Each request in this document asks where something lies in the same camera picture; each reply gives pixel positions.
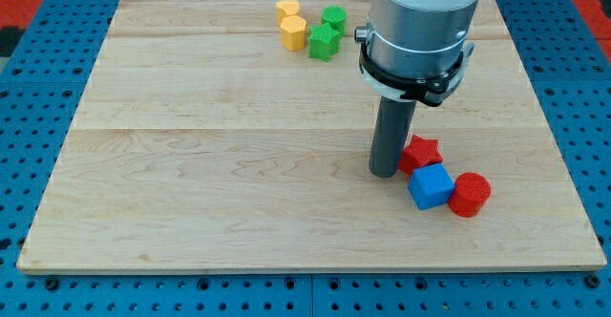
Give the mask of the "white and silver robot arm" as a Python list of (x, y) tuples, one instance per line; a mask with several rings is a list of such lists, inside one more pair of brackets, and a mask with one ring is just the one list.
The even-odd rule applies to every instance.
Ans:
[(355, 29), (367, 84), (396, 102), (436, 107), (459, 86), (474, 45), (466, 41), (478, 0), (371, 0)]

